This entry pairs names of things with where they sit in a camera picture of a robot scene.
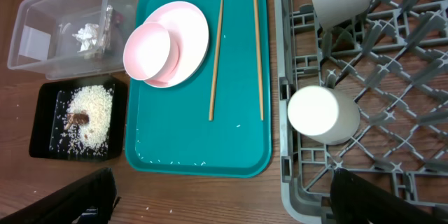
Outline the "pink plate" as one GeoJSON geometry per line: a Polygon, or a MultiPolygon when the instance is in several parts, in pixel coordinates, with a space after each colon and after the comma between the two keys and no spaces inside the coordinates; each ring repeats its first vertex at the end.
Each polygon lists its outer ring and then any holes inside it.
{"type": "Polygon", "coordinates": [[[178,44],[178,63],[166,80],[147,80],[154,88],[170,88],[188,80],[203,63],[209,47],[209,26],[203,12],[187,1],[173,1],[154,10],[145,22],[166,28],[178,44]]]}

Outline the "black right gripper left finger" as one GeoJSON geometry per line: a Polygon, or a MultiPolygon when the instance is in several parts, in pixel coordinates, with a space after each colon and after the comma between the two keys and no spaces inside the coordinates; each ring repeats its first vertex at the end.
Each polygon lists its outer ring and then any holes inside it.
{"type": "Polygon", "coordinates": [[[112,169],[102,168],[1,219],[2,223],[107,223],[117,205],[112,169]]]}

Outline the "white napkin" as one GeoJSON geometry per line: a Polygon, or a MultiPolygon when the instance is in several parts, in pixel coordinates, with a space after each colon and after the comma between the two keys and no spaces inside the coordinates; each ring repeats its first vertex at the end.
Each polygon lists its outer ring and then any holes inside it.
{"type": "Polygon", "coordinates": [[[78,30],[77,34],[72,36],[80,43],[79,52],[92,49],[96,45],[98,39],[98,24],[87,23],[84,28],[78,30]]]}

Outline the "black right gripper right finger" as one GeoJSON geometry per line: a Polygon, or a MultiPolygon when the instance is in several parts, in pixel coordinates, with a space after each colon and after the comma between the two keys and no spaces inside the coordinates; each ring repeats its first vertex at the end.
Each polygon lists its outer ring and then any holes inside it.
{"type": "Polygon", "coordinates": [[[334,173],[330,201],[341,224],[446,223],[343,168],[334,173]]]}

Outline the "wooden chopstick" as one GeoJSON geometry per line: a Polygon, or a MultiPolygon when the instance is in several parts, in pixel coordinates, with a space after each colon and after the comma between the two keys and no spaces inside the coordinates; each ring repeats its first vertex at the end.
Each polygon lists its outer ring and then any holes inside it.
{"type": "Polygon", "coordinates": [[[220,10],[218,16],[218,25],[216,32],[216,46],[215,46],[215,54],[213,60],[213,75],[212,75],[212,83],[211,83],[211,95],[210,95],[210,103],[209,103],[209,121],[214,119],[214,106],[216,100],[216,86],[217,86],[217,78],[218,78],[218,63],[219,63],[219,55],[220,55],[220,46],[221,46],[221,32],[222,32],[222,23],[223,23],[223,5],[224,0],[220,0],[220,10]]]}
{"type": "Polygon", "coordinates": [[[260,44],[260,21],[258,0],[253,0],[254,22],[255,22],[255,46],[256,46],[256,59],[257,59],[257,72],[258,72],[258,94],[260,105],[260,119],[264,120],[264,97],[263,97],[263,68],[262,68],[262,55],[260,44]]]}

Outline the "red snack wrapper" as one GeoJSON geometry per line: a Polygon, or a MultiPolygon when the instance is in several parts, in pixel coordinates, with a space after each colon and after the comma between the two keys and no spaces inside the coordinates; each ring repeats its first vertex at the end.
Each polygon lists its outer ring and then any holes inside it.
{"type": "Polygon", "coordinates": [[[123,24],[124,16],[111,5],[106,8],[106,24],[103,35],[103,53],[108,54],[118,51],[124,46],[123,24]]]}

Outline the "pink bowl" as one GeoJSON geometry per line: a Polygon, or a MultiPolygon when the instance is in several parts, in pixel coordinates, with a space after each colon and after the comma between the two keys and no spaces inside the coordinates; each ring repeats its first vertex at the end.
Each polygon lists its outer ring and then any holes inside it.
{"type": "Polygon", "coordinates": [[[123,52],[126,72],[138,81],[167,81],[178,60],[178,43],[158,22],[137,27],[129,36],[123,52]]]}

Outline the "white cup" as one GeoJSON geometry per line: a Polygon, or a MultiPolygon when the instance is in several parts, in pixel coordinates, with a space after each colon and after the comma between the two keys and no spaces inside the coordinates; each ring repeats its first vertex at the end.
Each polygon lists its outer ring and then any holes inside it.
{"type": "Polygon", "coordinates": [[[317,85],[296,91],[288,102],[287,114],[295,130],[327,145],[348,141],[361,121],[359,107],[352,98],[317,85]]]}

